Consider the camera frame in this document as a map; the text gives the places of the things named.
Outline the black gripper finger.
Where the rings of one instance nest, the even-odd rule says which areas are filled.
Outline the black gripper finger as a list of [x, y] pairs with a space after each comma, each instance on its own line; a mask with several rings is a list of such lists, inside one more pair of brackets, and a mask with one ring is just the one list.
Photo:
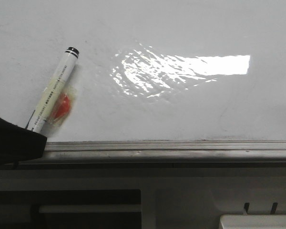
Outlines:
[[43, 156], [47, 137], [0, 118], [0, 166]]

